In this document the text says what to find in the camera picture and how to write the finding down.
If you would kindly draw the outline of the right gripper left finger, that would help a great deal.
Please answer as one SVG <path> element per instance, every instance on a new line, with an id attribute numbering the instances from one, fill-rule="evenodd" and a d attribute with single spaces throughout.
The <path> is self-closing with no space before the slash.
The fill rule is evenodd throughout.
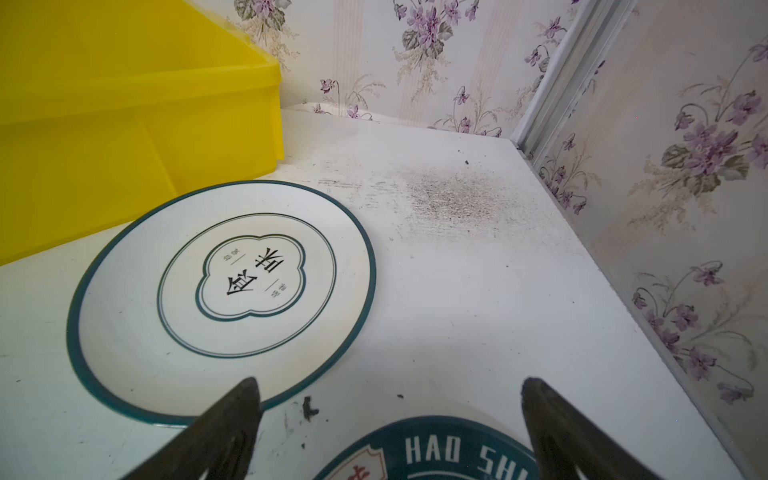
<path id="1" fill-rule="evenodd" d="M 246 378 L 127 479 L 243 479 L 263 416 L 257 380 Z"/>

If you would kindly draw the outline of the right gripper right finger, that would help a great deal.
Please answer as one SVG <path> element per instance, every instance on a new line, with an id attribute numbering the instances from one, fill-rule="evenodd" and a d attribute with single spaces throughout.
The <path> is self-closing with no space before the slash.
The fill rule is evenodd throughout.
<path id="1" fill-rule="evenodd" d="M 521 408 L 542 479 L 658 477 L 543 379 L 525 379 Z"/>

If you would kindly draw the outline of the green rim HAO SHI plate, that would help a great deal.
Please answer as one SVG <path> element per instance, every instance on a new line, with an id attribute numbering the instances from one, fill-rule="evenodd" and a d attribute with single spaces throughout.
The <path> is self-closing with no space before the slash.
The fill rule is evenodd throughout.
<path id="1" fill-rule="evenodd" d="M 347 447 L 318 479 L 504 479 L 540 477 L 533 453 L 510 436 L 452 416 L 381 427 Z"/>

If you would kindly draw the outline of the white plate green quatrefoil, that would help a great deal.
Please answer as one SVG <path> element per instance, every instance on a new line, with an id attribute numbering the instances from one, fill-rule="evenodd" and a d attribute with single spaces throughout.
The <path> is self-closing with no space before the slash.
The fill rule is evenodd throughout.
<path id="1" fill-rule="evenodd" d="M 270 409 L 347 352 L 376 280 L 368 232 L 330 195 L 275 180 L 207 187 L 94 258 L 69 308 L 69 360 L 96 400 L 147 424 L 189 425 L 251 377 Z"/>

